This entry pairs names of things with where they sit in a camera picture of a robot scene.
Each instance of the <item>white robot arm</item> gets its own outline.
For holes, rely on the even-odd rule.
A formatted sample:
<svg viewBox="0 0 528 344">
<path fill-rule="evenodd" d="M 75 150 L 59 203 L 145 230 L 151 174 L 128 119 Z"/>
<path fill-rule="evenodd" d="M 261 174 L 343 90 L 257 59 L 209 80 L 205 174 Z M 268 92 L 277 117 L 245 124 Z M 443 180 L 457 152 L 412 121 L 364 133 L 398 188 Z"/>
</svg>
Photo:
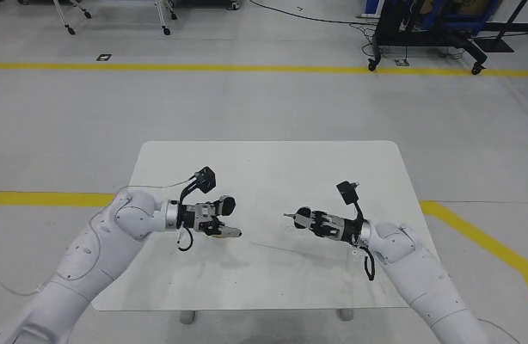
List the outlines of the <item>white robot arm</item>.
<svg viewBox="0 0 528 344">
<path fill-rule="evenodd" d="M 308 228 L 319 237 L 350 243 L 370 252 L 386 272 L 402 298 L 427 323 L 442 344 L 489 344 L 478 320 L 459 296 L 450 275 L 438 259 L 419 241 L 407 225 L 373 223 L 364 219 L 355 192 L 357 183 L 339 184 L 347 205 L 354 204 L 358 211 L 355 220 L 339 218 L 326 212 L 300 208 L 294 219 L 297 228 Z M 370 280 L 374 278 L 365 270 Z"/>
<path fill-rule="evenodd" d="M 132 263 L 150 233 L 190 228 L 215 237 L 239 237 L 241 231 L 224 226 L 218 216 L 230 215 L 233 198 L 196 205 L 183 199 L 196 188 L 205 194 L 215 186 L 208 168 L 193 177 L 180 201 L 157 202 L 144 191 L 121 191 L 73 241 L 58 271 L 19 313 L 0 328 L 0 344 L 66 344 L 78 318 L 90 302 L 118 279 Z"/>
</svg>

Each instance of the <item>white tabletop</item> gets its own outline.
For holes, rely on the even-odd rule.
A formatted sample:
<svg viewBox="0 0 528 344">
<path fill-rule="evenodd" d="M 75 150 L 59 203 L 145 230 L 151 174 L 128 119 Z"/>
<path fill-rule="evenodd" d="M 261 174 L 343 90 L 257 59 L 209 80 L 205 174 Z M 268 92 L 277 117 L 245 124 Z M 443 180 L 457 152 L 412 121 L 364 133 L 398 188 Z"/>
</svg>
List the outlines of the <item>white tabletop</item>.
<svg viewBox="0 0 528 344">
<path fill-rule="evenodd" d="M 407 307 L 378 267 L 369 282 L 353 248 L 295 229 L 284 212 L 310 206 L 354 218 L 336 190 L 359 181 L 366 218 L 405 223 L 436 254 L 397 146 L 369 142 L 148 142 L 131 185 L 169 185 L 209 166 L 217 186 L 185 203 L 236 198 L 226 224 L 240 238 L 154 233 L 132 265 L 94 300 L 97 310 L 259 310 Z M 147 190 L 177 199 L 181 187 Z"/>
</svg>

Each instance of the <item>table leg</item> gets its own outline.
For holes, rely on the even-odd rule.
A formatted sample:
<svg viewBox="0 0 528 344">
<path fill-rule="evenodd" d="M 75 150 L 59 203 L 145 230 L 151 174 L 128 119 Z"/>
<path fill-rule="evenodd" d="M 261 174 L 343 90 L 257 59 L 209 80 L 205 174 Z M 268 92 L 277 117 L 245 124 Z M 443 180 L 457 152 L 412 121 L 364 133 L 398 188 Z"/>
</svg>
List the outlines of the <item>table leg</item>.
<svg viewBox="0 0 528 344">
<path fill-rule="evenodd" d="M 180 323 L 189 325 L 195 320 L 195 310 L 181 310 L 180 311 Z"/>
<path fill-rule="evenodd" d="M 336 310 L 336 312 L 343 322 L 349 322 L 353 319 L 353 310 L 350 308 L 341 308 Z"/>
</svg>

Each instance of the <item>gray floor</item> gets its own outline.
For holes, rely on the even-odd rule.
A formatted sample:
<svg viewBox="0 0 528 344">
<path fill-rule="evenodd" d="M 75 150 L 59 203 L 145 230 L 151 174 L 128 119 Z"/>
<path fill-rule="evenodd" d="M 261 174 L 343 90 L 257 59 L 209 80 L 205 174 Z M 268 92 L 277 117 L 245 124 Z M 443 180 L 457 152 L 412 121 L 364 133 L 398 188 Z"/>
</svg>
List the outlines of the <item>gray floor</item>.
<svg viewBox="0 0 528 344">
<path fill-rule="evenodd" d="M 363 8 L 348 0 L 265 4 L 342 20 Z M 113 54 L 109 63 L 366 62 L 365 38 L 355 29 L 248 2 L 237 12 L 178 9 L 179 20 L 168 21 L 170 37 L 151 2 L 84 5 L 91 21 L 64 6 L 78 32 L 71 37 L 52 5 L 0 3 L 0 62 L 93 63 L 100 53 Z M 517 52 L 490 55 L 487 67 L 528 70 L 528 36 L 507 42 Z M 393 48 L 384 66 L 404 53 Z M 472 65 L 431 49 L 409 49 L 408 56 L 411 67 Z M 128 183 L 144 142 L 190 139 L 394 141 L 421 200 L 444 201 L 528 259 L 528 78 L 0 71 L 0 190 L 113 192 Z M 0 206 L 0 279 L 34 289 L 94 211 Z M 427 222 L 476 314 L 528 343 L 528 288 L 520 274 L 437 219 Z M 0 290 L 0 322 L 25 302 Z M 177 317 L 90 309 L 71 343 L 435 341 L 411 310 L 357 310 L 351 322 L 322 310 L 202 312 L 191 327 Z M 485 326 L 499 343 L 512 342 Z"/>
</svg>

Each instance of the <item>yellow floor line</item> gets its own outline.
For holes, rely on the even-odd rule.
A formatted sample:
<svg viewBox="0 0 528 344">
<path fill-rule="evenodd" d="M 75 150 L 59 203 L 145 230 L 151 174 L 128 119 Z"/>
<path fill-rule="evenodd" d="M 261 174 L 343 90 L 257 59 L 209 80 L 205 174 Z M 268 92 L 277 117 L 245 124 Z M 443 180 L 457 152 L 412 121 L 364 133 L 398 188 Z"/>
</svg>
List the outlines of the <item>yellow floor line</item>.
<svg viewBox="0 0 528 344">
<path fill-rule="evenodd" d="M 105 206 L 111 201 L 111 193 L 23 193 L 0 191 L 0 206 Z M 486 249 L 522 274 L 528 285 L 528 260 L 473 224 L 460 218 L 440 203 L 430 200 L 420 202 L 423 214 L 431 215 Z"/>
<path fill-rule="evenodd" d="M 370 74 L 366 66 L 326 65 L 259 65 L 259 64 L 63 64 L 63 63 L 8 63 L 0 62 L 0 70 L 49 70 L 49 71 L 235 71 L 272 73 L 328 73 Z M 393 68 L 378 67 L 373 73 L 390 75 L 467 76 L 470 69 L 451 68 Z M 481 76 L 528 77 L 522 70 L 484 70 Z"/>
<path fill-rule="evenodd" d="M 0 191 L 0 206 L 105 206 L 110 193 L 22 193 Z"/>
<path fill-rule="evenodd" d="M 438 220 L 452 227 L 465 237 L 475 242 L 490 254 L 504 261 L 509 267 L 513 267 L 522 274 L 525 283 L 528 285 L 528 260 L 507 246 L 495 240 L 478 227 L 460 218 L 455 212 L 434 201 L 421 202 L 422 213 L 432 215 Z"/>
</svg>

